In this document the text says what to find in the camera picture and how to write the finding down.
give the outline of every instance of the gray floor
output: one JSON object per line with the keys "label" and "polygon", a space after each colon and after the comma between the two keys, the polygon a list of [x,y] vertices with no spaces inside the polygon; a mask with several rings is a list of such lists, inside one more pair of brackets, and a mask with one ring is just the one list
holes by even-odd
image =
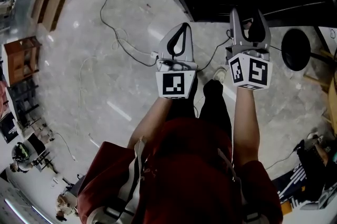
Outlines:
{"label": "gray floor", "polygon": [[[41,26],[37,37],[43,44],[36,75],[41,113],[56,135],[51,145],[55,167],[70,181],[85,174],[100,145],[110,141],[125,146],[128,139],[157,97],[156,67],[144,67],[117,47],[111,29],[100,20],[105,0],[67,0],[57,29],[47,33]],[[104,19],[118,30],[122,44],[139,60],[153,63],[146,53],[157,50],[160,39],[175,25],[188,22],[172,0],[108,0]],[[216,45],[226,40],[228,24],[190,23],[194,57],[200,67],[210,59]],[[312,49],[321,44],[311,27],[303,27]],[[272,45],[280,47],[288,28],[273,28]],[[319,86],[302,79],[303,73],[319,75],[322,64],[311,60],[301,72],[292,72],[282,62],[278,50],[271,48],[274,64],[269,90],[255,93],[261,132],[260,161],[268,167],[285,158],[314,127],[324,130],[321,114],[325,110]],[[225,63],[225,49],[220,47],[211,65],[199,76],[195,104],[203,104],[202,86]],[[235,90],[227,86],[230,95]],[[235,102],[226,94],[233,119]],[[272,178],[298,163],[296,154],[268,170]]]}

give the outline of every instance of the concrete floor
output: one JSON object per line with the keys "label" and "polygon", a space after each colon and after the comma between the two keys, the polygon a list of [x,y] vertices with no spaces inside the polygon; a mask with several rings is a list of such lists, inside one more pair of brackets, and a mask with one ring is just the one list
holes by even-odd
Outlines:
{"label": "concrete floor", "polygon": [[[53,163],[69,181],[85,174],[98,151],[97,145],[110,141],[126,146],[139,121],[157,98],[156,67],[145,67],[132,60],[115,42],[114,33],[100,20],[105,0],[67,0],[57,29],[48,33],[39,25],[37,38],[43,44],[39,59],[40,72],[35,76],[38,100],[43,114],[56,135],[51,144]],[[172,0],[108,0],[104,19],[119,28],[127,39],[143,53],[123,42],[136,58],[153,63],[161,38],[175,25],[188,22]],[[194,58],[200,67],[210,60],[216,45],[227,39],[229,24],[190,23]],[[281,47],[289,28],[271,28],[272,46]],[[321,47],[312,27],[301,27],[312,50]],[[295,145],[314,127],[325,131],[321,114],[325,110],[319,86],[302,79],[323,71],[323,65],[311,59],[301,72],[289,70],[280,51],[270,48],[274,64],[269,90],[255,93],[261,132],[259,158],[265,167],[288,156]],[[195,106],[203,104],[202,86],[225,64],[225,48],[220,47],[210,66],[199,76]],[[234,116],[235,89],[227,74],[224,98],[231,118]],[[275,178],[299,163],[296,154],[268,170]]]}

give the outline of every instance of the forearm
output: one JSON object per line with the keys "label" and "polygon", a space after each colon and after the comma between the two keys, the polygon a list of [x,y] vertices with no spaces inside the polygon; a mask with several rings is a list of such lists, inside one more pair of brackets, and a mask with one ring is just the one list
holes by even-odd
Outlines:
{"label": "forearm", "polygon": [[234,117],[234,163],[258,160],[260,131],[252,90],[237,88]]}
{"label": "forearm", "polygon": [[135,144],[142,137],[148,142],[151,141],[162,130],[171,104],[171,99],[158,98],[133,131],[127,147],[134,149]]}

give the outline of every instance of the person's right arm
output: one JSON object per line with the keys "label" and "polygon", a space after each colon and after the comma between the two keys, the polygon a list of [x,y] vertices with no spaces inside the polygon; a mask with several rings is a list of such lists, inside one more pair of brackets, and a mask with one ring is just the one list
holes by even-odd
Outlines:
{"label": "person's right arm", "polygon": [[260,131],[253,91],[238,87],[234,116],[234,165],[240,168],[249,161],[259,160],[259,145]]}

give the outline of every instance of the wooden cabinet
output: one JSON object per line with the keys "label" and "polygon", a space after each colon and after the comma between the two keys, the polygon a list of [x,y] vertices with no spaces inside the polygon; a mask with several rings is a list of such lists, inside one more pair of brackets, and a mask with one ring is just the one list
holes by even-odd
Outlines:
{"label": "wooden cabinet", "polygon": [[9,87],[37,71],[40,46],[35,36],[3,46],[3,73]]}

